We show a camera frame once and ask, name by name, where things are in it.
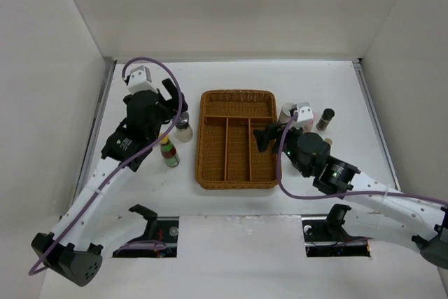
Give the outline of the white bead jar silver lid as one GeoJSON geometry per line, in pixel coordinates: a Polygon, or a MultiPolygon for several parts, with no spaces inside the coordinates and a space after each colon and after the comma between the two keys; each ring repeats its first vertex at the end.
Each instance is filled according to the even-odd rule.
{"type": "Polygon", "coordinates": [[[297,120],[295,117],[295,112],[297,111],[297,104],[295,103],[285,103],[281,107],[281,111],[278,117],[278,122],[281,124],[288,123],[291,119],[297,120]]]}

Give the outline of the red sauce bottle yellow cap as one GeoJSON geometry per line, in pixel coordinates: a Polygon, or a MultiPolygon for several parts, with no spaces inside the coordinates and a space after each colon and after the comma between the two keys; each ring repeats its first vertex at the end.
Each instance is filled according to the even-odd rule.
{"type": "Polygon", "coordinates": [[[162,138],[160,142],[160,152],[166,166],[173,168],[179,165],[180,158],[176,147],[173,145],[168,136],[162,138]]]}

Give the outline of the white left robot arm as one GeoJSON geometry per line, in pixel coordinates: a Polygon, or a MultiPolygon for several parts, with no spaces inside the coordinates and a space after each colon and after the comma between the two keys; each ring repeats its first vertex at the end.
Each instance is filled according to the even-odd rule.
{"type": "Polygon", "coordinates": [[[101,229],[100,223],[120,189],[161,143],[161,127],[173,128],[188,108],[173,77],[162,82],[170,99],[149,79],[129,76],[126,84],[126,116],[106,140],[90,180],[53,229],[36,234],[31,242],[39,264],[79,287],[94,279],[105,257],[137,250],[155,238],[158,215],[140,204],[130,207],[111,229],[101,229]]]}

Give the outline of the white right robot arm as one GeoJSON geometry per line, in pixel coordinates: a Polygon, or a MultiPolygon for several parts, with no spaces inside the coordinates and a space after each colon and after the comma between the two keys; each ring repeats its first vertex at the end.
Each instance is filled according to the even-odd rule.
{"type": "Polygon", "coordinates": [[[272,123],[264,130],[254,130],[253,135],[260,152],[274,142],[275,153],[285,154],[303,177],[313,179],[312,185],[320,193],[311,200],[345,201],[334,205],[327,215],[324,229],[329,238],[390,242],[447,268],[447,202],[389,188],[331,156],[330,144],[316,133],[272,123]]]}

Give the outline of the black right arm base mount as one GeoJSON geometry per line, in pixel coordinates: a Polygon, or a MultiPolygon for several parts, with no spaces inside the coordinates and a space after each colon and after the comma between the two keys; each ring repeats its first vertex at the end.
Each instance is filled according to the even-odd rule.
{"type": "Polygon", "coordinates": [[[350,206],[336,204],[330,212],[302,218],[308,258],[370,257],[368,238],[350,236],[342,227],[350,206]]]}

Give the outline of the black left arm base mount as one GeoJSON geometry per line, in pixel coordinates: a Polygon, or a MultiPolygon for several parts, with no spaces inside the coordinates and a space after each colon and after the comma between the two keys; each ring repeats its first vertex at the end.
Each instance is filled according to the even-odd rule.
{"type": "Polygon", "coordinates": [[[140,204],[129,213],[144,220],[144,231],[113,252],[114,258],[176,258],[179,239],[179,217],[159,217],[140,204]]]}

